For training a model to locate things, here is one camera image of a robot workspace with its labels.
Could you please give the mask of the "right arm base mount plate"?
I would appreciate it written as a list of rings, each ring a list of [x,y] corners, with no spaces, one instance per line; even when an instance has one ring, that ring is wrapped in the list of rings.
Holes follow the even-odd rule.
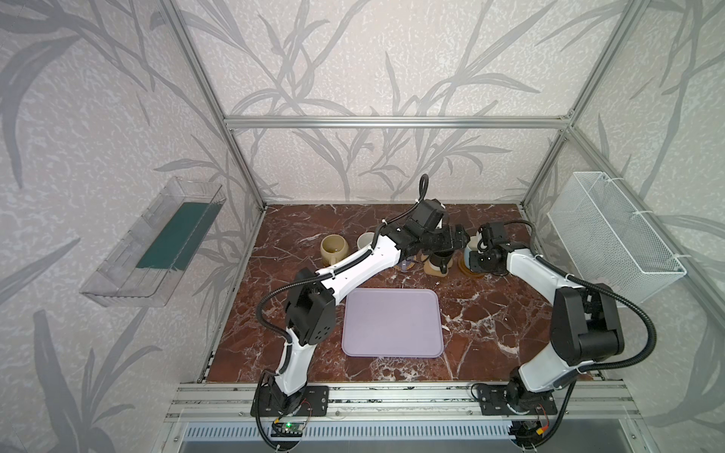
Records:
[[[470,392],[482,415],[557,415],[552,392],[533,393],[522,384],[474,383]]]

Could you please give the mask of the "white mug lilac handle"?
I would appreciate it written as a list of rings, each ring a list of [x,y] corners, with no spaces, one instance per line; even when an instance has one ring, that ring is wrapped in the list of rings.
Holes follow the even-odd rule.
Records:
[[[408,272],[415,266],[415,261],[412,259],[403,260],[396,266],[396,269],[400,272]]]

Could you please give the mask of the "beige ceramic mug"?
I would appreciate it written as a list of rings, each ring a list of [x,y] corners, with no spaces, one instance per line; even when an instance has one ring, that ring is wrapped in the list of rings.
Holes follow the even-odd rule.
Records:
[[[324,266],[332,266],[347,258],[349,255],[349,244],[343,236],[330,234],[322,240],[320,254]]]

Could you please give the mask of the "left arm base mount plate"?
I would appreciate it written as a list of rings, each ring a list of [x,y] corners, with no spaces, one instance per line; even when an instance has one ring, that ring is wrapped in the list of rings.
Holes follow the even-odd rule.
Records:
[[[285,415],[321,417],[328,412],[330,387],[307,385],[287,396],[276,383],[257,387],[252,402],[253,417],[282,417]]]

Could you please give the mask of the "black mug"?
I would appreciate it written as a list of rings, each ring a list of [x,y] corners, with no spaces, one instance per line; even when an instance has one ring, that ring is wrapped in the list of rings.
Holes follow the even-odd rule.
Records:
[[[448,262],[449,260],[452,260],[453,255],[453,251],[438,251],[432,253],[432,255],[429,256],[428,260],[432,263],[439,264],[441,262]]]

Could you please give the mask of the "white speckled mug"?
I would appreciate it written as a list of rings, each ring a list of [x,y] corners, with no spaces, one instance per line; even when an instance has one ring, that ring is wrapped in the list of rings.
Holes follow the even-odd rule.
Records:
[[[372,244],[374,238],[375,238],[375,232],[373,232],[373,231],[364,232],[357,239],[357,242],[356,242],[357,248],[359,250],[362,250],[366,247],[369,247]]]

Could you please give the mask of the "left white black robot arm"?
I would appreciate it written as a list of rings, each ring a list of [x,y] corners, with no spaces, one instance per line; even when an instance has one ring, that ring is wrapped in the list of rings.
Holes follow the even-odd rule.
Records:
[[[420,198],[405,213],[381,220],[367,247],[325,268],[305,268],[292,282],[262,298],[255,313],[258,323],[284,340],[278,368],[265,370],[260,378],[260,387],[276,404],[300,404],[315,349],[330,336],[336,308],[349,293],[420,253],[431,257],[467,245],[466,229],[446,223],[446,215],[438,200]]]

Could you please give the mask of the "white mug blue handle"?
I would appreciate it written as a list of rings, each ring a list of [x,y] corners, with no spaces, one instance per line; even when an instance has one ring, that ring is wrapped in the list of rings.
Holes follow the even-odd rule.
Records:
[[[471,269],[471,265],[470,265],[471,255],[474,252],[479,251],[478,244],[479,244],[480,239],[481,239],[480,234],[476,234],[476,235],[472,236],[470,238],[469,242],[467,243],[466,248],[464,249],[464,265],[466,266],[466,268],[468,270]]]

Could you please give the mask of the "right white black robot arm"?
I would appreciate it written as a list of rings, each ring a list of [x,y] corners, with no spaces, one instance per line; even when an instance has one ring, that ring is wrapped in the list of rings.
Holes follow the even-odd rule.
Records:
[[[581,374],[628,368],[653,354],[657,331],[645,311],[607,285],[579,279],[530,247],[512,242],[506,231],[511,224],[503,221],[479,227],[477,248],[469,254],[469,268],[475,273],[519,277],[552,307],[549,344],[511,373],[503,392],[514,413],[528,413],[553,391],[577,381]],[[619,304],[640,318],[647,340],[631,358],[612,362],[610,359],[625,349]]]

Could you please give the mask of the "cork flower coaster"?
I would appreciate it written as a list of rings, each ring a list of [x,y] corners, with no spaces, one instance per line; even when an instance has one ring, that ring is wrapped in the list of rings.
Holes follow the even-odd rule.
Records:
[[[449,260],[448,262],[441,262],[439,264],[432,263],[427,260],[423,265],[423,269],[427,275],[434,277],[446,277],[449,274],[451,264],[452,260]]]

